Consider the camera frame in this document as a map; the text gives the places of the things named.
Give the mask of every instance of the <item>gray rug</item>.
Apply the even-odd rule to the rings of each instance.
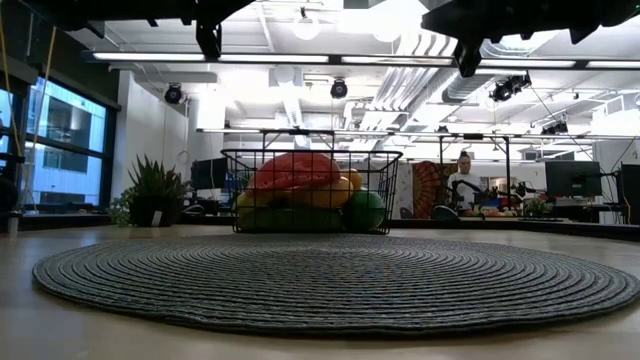
[[[515,247],[351,235],[110,241],[39,261],[47,291],[105,310],[280,336],[432,336],[612,312],[635,277]]]

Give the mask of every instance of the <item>potted plant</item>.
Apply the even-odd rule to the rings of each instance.
[[[131,217],[129,216],[129,208],[133,200],[133,188],[123,191],[119,198],[114,198],[109,204],[107,213],[114,225],[126,227],[131,225]]]
[[[182,177],[175,172],[175,167],[165,171],[157,161],[151,163],[147,156],[144,164],[138,160],[138,167],[134,164],[134,173],[129,171],[133,181],[132,196],[129,203],[130,222],[137,226],[171,226],[178,221],[184,195],[188,190],[188,183],[182,182]]]
[[[549,205],[542,199],[531,199],[524,208],[525,217],[541,218],[550,211]]]

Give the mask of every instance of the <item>person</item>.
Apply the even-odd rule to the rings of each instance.
[[[460,153],[460,157],[458,158],[458,172],[449,176],[449,187],[453,189],[454,182],[463,180],[482,190],[480,177],[472,174],[470,171],[471,158],[466,151],[463,151]],[[453,202],[456,204],[456,209],[454,210],[465,211],[471,209],[471,204],[475,202],[474,194],[476,191],[474,191],[474,189],[469,185],[460,183],[456,188],[456,192],[458,196],[463,199],[453,199]]]

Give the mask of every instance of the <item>black ceiling fixture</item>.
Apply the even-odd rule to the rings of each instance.
[[[524,76],[509,76],[505,81],[496,82],[496,88],[489,97],[495,102],[504,102],[529,86],[531,86],[531,77],[528,72]]]
[[[557,121],[549,126],[545,126],[542,128],[542,132],[540,135],[557,135],[557,134],[567,134],[569,132],[569,127],[567,126],[566,121]]]
[[[620,25],[638,14],[637,0],[452,0],[423,15],[422,28],[458,39],[454,61],[463,77],[471,77],[484,39],[528,40],[538,31],[569,29],[577,44],[600,25]]]
[[[331,97],[334,99],[343,99],[347,96],[349,92],[349,88],[347,88],[347,84],[344,82],[344,79],[335,79],[333,80],[333,85],[331,86]]]
[[[158,26],[162,19],[180,19],[185,26],[196,22],[196,40],[209,59],[220,57],[220,24],[253,0],[21,0],[33,12],[64,31],[87,28],[100,38],[105,21],[145,20]]]
[[[178,105],[184,100],[181,84],[169,84],[169,89],[164,94],[164,100],[173,105]]]

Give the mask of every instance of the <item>wooden floor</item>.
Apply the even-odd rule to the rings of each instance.
[[[102,241],[229,233],[228,228],[112,227],[0,237],[0,359],[637,359],[640,306],[543,331],[457,340],[311,341],[218,334],[81,308],[35,290],[40,258]],[[640,244],[514,231],[394,231],[396,236],[491,242],[569,254],[640,277]]]

